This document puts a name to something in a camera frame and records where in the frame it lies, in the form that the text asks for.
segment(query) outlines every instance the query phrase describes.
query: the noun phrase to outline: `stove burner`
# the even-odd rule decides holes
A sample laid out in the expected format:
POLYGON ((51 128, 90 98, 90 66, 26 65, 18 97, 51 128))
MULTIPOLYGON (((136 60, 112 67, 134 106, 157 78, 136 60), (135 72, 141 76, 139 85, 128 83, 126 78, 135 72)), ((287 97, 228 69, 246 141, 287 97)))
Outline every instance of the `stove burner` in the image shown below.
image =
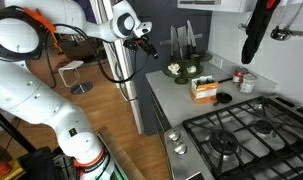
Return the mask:
POLYGON ((237 152, 239 142, 229 131, 215 130, 211 133, 210 144, 214 150, 223 155, 232 155, 237 152))
POLYGON ((270 134, 273 129, 271 123, 264 120, 255 122, 254 128, 261 134, 270 134))

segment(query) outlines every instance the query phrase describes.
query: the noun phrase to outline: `cardboard box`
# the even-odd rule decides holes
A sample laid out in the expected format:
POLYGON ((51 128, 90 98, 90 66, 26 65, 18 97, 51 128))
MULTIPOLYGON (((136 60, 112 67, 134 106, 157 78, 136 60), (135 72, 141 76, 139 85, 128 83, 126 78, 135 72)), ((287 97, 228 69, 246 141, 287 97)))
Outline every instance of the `cardboard box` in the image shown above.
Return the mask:
POLYGON ((216 99, 218 82, 212 76, 201 76, 191 81, 191 97, 195 103, 216 99))

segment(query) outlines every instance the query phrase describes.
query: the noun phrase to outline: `white wall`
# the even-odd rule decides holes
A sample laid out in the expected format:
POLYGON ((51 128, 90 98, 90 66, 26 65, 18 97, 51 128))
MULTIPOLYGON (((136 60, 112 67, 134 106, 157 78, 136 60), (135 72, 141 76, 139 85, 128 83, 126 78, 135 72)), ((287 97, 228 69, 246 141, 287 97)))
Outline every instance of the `white wall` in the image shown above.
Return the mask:
MULTIPOLYGON (((283 27, 296 12, 298 5, 292 5, 280 27, 283 27)), ((278 7, 260 44, 255 58, 249 65, 242 65, 241 52, 247 38, 244 31, 238 29, 239 23, 245 23, 248 13, 214 12, 209 40, 212 51, 234 63, 242 65, 276 83, 276 92, 303 107, 303 37, 292 37, 288 41, 276 41, 270 33, 276 26, 283 7, 278 7)), ((303 8, 292 30, 303 30, 303 8)))

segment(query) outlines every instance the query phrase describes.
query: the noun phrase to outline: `stove knob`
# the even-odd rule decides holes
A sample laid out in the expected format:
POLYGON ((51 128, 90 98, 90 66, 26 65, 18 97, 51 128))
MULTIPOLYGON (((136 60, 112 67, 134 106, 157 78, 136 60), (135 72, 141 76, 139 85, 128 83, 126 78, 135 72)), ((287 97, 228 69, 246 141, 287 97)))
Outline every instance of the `stove knob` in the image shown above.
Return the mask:
POLYGON ((168 136, 170 139, 172 139, 172 141, 177 141, 180 139, 181 134, 178 130, 173 129, 171 132, 168 133, 168 136))
POLYGON ((180 155, 185 154, 187 152, 187 145, 185 145, 183 142, 176 144, 174 146, 174 151, 180 155))

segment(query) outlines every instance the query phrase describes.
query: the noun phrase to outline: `frying pan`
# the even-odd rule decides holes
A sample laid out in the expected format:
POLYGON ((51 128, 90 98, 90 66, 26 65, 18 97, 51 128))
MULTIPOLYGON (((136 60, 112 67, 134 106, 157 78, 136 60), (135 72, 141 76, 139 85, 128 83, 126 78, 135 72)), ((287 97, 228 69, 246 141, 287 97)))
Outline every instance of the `frying pan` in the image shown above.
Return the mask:
POLYGON ((217 106, 219 103, 227 104, 232 101, 232 96, 228 93, 218 93, 216 95, 217 101, 213 104, 213 106, 217 106))

